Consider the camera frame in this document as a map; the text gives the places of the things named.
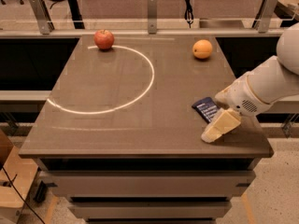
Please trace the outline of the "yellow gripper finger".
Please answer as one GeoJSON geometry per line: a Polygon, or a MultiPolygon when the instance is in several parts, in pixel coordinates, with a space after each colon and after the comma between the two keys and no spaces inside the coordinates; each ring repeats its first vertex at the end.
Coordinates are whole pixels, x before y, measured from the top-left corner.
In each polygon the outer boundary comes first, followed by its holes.
{"type": "Polygon", "coordinates": [[[231,87],[228,86],[222,91],[218,92],[215,95],[215,99],[218,103],[221,103],[223,105],[230,105],[232,103],[231,87]]]}
{"type": "Polygon", "coordinates": [[[232,108],[221,108],[205,127],[201,138],[206,143],[212,143],[240,124],[241,115],[237,111],[234,111],[232,108]]]}

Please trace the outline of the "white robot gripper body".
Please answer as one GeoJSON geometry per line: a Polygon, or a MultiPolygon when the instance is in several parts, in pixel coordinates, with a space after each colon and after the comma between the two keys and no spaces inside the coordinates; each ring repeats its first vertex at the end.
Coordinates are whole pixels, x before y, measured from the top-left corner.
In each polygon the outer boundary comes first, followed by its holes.
{"type": "Polygon", "coordinates": [[[242,116],[257,116],[274,100],[274,82],[255,72],[247,72],[229,87],[227,104],[242,116]]]}

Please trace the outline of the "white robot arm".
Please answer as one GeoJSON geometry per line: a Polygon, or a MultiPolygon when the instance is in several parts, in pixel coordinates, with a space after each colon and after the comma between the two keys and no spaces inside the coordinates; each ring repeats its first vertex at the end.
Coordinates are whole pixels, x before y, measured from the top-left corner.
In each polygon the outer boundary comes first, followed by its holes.
{"type": "Polygon", "coordinates": [[[224,105],[205,127],[201,138],[212,143],[241,124],[242,117],[257,116],[282,98],[299,93],[299,24],[287,28],[277,43],[277,54],[218,92],[224,105]]]}

